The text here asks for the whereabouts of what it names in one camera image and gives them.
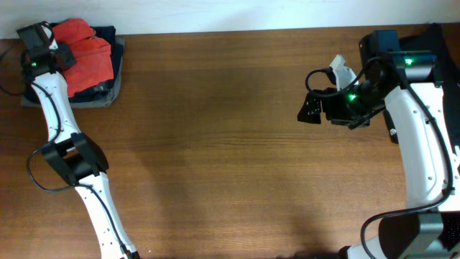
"robotic arm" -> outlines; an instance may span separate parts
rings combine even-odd
[[[332,124],[355,129],[379,112],[393,124],[406,177],[407,209],[378,214],[361,231],[361,245],[344,247],[340,259],[456,258],[460,252],[459,159],[453,152],[443,115],[443,90],[436,56],[402,52],[396,31],[375,31],[359,43],[363,70],[358,77],[337,56],[329,68],[308,74],[309,94],[298,120],[321,123],[321,108]],[[337,85],[312,90],[308,79],[322,72]],[[357,80],[366,75],[366,81]],[[378,236],[365,240],[377,219]]]
[[[29,169],[32,156],[27,163],[29,175],[44,191],[75,188],[88,210],[103,259],[140,258],[112,201],[107,159],[102,149],[80,131],[73,117],[67,83],[60,74],[75,64],[71,51],[67,45],[56,43],[46,22],[19,29],[18,34],[29,56],[29,61],[22,64],[23,77],[40,99],[48,128],[49,142],[36,151],[42,152],[68,187],[49,190],[39,185]]]

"wooden table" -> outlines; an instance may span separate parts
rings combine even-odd
[[[402,37],[426,27],[397,30]],[[336,54],[357,73],[358,41],[379,28],[124,36],[119,98],[74,114],[109,159],[111,194],[139,254],[337,251],[359,242],[368,217],[403,208],[400,151],[381,115],[354,131],[296,120],[306,73]],[[445,28],[459,62],[459,26]],[[13,43],[1,41],[0,50]],[[20,90],[20,48],[1,64],[12,91]],[[316,76],[311,85],[329,83]],[[99,257],[77,193],[42,192],[25,172],[26,157],[47,138],[42,111],[0,98],[0,258]],[[32,167],[42,184],[63,185],[40,156]]]

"green indicator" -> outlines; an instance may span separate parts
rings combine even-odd
[[[405,61],[406,65],[412,65],[412,63],[414,62],[414,60],[412,60],[410,58],[406,58],[404,61]]]

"white backdrop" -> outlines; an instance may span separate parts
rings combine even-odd
[[[69,17],[118,34],[421,24],[460,21],[460,0],[0,0],[0,38]]]

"red cloth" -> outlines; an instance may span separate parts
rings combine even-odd
[[[114,78],[110,44],[94,37],[93,29],[83,19],[69,19],[52,28],[57,43],[65,42],[77,63],[64,71],[67,94],[73,97],[96,84]]]

